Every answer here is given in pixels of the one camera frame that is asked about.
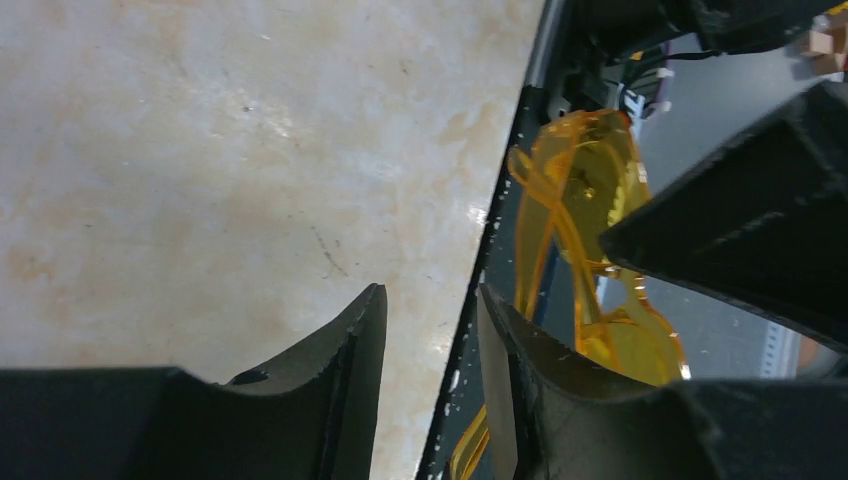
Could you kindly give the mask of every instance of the cable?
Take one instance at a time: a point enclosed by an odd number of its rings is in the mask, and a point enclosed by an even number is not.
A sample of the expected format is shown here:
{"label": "cable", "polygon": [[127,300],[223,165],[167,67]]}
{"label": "cable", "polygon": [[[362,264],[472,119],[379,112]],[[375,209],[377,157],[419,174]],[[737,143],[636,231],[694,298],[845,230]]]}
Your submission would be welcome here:
{"label": "cable", "polygon": [[627,91],[630,90],[633,82],[639,80],[652,68],[657,68],[657,66],[662,65],[669,60],[704,60],[711,57],[717,57],[719,55],[721,55],[721,52],[709,50],[706,52],[675,53],[674,55],[666,55],[655,60],[639,62],[639,64],[633,68],[630,75],[621,81],[621,91],[618,93],[618,109],[627,113],[627,109],[624,106],[624,100],[627,98]]}

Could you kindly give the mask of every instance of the dark scratch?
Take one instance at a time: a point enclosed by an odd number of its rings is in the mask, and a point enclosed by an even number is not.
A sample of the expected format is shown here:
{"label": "dark scratch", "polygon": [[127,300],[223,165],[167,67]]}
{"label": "dark scratch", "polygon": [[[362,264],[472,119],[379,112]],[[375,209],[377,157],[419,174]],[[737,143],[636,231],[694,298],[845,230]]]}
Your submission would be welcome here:
{"label": "dark scratch", "polygon": [[321,245],[321,250],[324,251],[324,257],[327,258],[327,261],[330,262],[330,265],[332,265],[333,268],[338,270],[339,273],[341,273],[345,277],[349,277],[350,275],[348,275],[347,272],[345,272],[344,269],[342,267],[340,267],[338,263],[336,263],[336,261],[333,259],[333,256],[330,254],[330,251],[327,250],[327,244],[324,243],[324,239],[321,238],[321,235],[318,233],[318,230],[316,230],[315,227],[309,227],[309,228],[312,229],[312,233],[314,233],[315,238],[318,239],[318,245]]}

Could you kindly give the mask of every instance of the orange plastic object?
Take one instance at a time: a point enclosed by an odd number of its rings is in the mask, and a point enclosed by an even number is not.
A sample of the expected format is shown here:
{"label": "orange plastic object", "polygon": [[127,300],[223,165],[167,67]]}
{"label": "orange plastic object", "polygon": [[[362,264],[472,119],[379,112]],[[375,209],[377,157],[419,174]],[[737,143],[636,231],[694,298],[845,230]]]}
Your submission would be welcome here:
{"label": "orange plastic object", "polygon": [[[688,378],[680,340],[648,303],[643,278],[613,265],[597,242],[650,198],[627,117],[614,110],[572,113],[542,129],[530,156],[512,148],[507,164],[524,187],[515,229],[516,308],[532,318],[553,240],[572,267],[577,351],[652,385]],[[623,305],[601,311],[596,276],[624,284]]]}

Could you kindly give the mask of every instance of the gray floor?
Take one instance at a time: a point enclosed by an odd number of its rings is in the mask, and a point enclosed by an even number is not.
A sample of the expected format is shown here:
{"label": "gray floor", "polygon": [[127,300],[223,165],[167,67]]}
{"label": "gray floor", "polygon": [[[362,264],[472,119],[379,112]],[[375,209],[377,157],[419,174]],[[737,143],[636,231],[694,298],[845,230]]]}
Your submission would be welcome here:
{"label": "gray floor", "polygon": [[[674,53],[687,51],[699,51],[694,37],[674,42]],[[646,122],[640,138],[653,192],[818,81],[791,52],[788,47],[756,55],[672,63],[675,78],[668,98],[672,110]],[[762,375],[766,320],[659,280],[649,279],[648,294],[680,333],[694,378]],[[620,298],[610,282],[604,306],[615,306]]]}

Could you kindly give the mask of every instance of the black cable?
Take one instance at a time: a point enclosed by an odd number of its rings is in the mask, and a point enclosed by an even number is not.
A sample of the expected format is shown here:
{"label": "black cable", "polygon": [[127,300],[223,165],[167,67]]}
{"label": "black cable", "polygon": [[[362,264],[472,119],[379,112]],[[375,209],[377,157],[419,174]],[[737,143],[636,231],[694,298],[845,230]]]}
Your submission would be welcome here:
{"label": "black cable", "polygon": [[627,91],[630,90],[630,87],[633,85],[633,82],[639,80],[651,69],[657,68],[657,66],[664,64],[667,60],[704,60],[706,58],[717,57],[719,55],[721,55],[721,52],[709,50],[706,52],[675,53],[674,55],[666,55],[654,60],[639,62],[633,68],[633,71],[630,73],[630,75],[628,75],[627,78],[624,78],[621,81],[621,91],[618,93],[618,109],[624,113],[627,113],[627,109],[624,107],[624,100],[627,97]]}

